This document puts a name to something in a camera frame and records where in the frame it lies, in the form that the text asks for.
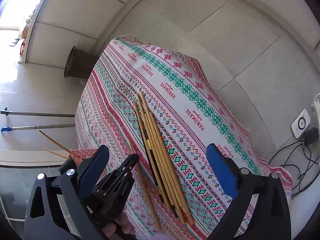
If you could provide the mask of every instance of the tablecloth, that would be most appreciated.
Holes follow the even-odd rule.
[[[165,208],[157,195],[139,132],[133,102],[135,93],[145,94],[180,180],[194,225],[182,224]],[[137,239],[161,233],[172,239],[206,239],[227,210],[231,197],[224,194],[205,156],[215,143],[224,156],[253,174],[281,178],[288,201],[292,177],[283,168],[270,168],[252,150],[249,133],[239,124],[207,82],[199,62],[166,48],[143,45],[130,35],[113,39],[96,63],[76,112],[79,149],[110,150],[108,172],[129,155],[131,141],[140,156],[145,183],[163,230],[157,231],[141,181],[136,180],[127,201],[127,214]],[[237,232],[245,231],[257,196]]]

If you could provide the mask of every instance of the bundle of chopsticks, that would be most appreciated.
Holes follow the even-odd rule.
[[[181,189],[177,174],[172,165],[170,156],[168,154],[167,148],[164,145],[162,136],[160,134],[159,128],[156,124],[153,113],[149,111],[147,102],[144,98],[143,93],[136,93],[138,100],[140,113],[138,111],[137,105],[134,103],[135,113],[138,119],[138,124],[140,128],[140,133],[143,139],[143,144],[145,147],[147,159],[150,165],[151,173],[158,190],[159,197],[161,201],[164,202],[168,210],[172,210],[175,216],[180,218],[180,221],[184,224],[186,222],[183,215],[182,208],[187,215],[189,224],[194,224],[194,219],[191,215],[189,206]],[[138,175],[141,175],[140,166],[138,166]],[[142,185],[144,194],[147,197],[148,205],[153,215],[153,218],[157,224],[158,229],[161,228],[159,219],[156,216],[154,207],[149,198],[148,192],[146,192],[145,185]]]

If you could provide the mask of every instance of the power adapter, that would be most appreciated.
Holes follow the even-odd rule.
[[[303,134],[301,142],[304,143],[305,146],[308,146],[309,144],[314,143],[318,139],[319,139],[318,128],[313,127]]]

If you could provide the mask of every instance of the white router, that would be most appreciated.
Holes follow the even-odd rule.
[[[307,129],[308,125],[310,124],[310,121],[311,121],[311,119],[308,114],[308,111],[306,109],[303,109],[301,114],[299,114],[297,119],[294,120],[294,122],[291,125],[292,132],[297,139]]]

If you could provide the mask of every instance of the blue mop head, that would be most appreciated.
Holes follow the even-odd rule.
[[[10,126],[10,127],[4,126],[1,128],[1,132],[9,132],[9,131],[12,131],[12,126]]]

